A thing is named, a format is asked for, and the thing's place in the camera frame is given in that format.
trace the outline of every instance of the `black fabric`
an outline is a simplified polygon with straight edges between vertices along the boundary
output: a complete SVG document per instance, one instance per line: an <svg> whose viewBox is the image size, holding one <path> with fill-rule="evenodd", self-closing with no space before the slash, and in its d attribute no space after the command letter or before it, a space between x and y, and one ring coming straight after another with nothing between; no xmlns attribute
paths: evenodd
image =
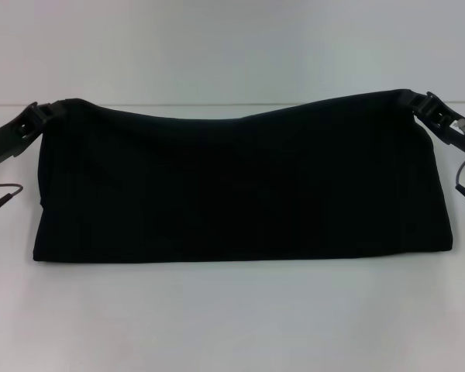
<svg viewBox="0 0 465 372"><path fill-rule="evenodd" d="M63 101L34 260L139 263L450 250L432 142L402 91L231 120Z"/></svg>

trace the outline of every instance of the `wire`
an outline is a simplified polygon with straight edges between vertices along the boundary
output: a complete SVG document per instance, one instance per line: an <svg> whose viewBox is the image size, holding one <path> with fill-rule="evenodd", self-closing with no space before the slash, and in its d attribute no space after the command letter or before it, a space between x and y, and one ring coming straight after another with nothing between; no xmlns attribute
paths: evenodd
<svg viewBox="0 0 465 372"><path fill-rule="evenodd" d="M460 184L460 173L462 173L462 170L465 168L465 161L460 165L460 168L458 169L458 172L456 173L456 185L458 186Z"/></svg>
<svg viewBox="0 0 465 372"><path fill-rule="evenodd" d="M12 196L16 196L19 192L24 190L24 187L21 184L0 184L0 188L19 188L19 190L11 193Z"/></svg>

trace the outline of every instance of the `white background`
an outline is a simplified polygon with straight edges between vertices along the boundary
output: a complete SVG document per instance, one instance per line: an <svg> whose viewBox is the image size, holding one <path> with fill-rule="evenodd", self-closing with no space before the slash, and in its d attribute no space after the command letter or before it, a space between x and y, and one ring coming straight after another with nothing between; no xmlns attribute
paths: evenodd
<svg viewBox="0 0 465 372"><path fill-rule="evenodd" d="M0 0L0 126L59 98L230 118L391 88L465 115L465 0ZM31 258L35 143L0 166L26 186L0 211L0 372L465 371L464 155L435 144L450 253L65 265Z"/></svg>

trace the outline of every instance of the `black plastic bracket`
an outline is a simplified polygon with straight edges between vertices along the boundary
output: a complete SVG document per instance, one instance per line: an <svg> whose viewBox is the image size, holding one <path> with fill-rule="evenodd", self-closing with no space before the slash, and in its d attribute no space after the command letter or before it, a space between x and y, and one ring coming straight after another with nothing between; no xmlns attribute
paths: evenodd
<svg viewBox="0 0 465 372"><path fill-rule="evenodd" d="M28 105L19 116L0 128L0 163L20 155L43 132L46 125L62 119L66 110L59 102Z"/></svg>
<svg viewBox="0 0 465 372"><path fill-rule="evenodd" d="M456 131L451 125L464 116L453 111L436 95L427 92L420 95L413 91L404 91L399 103L411 109L414 115L444 143L454 145L465 153L465 135Z"/></svg>

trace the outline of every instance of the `folded black fabric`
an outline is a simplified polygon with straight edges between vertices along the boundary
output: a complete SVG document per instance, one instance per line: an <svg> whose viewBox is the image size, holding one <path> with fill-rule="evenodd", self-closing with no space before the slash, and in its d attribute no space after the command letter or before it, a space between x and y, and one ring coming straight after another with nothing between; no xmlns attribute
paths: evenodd
<svg viewBox="0 0 465 372"><path fill-rule="evenodd" d="M432 141L403 91L230 120L72 99L43 134L34 260L303 260L450 250Z"/></svg>

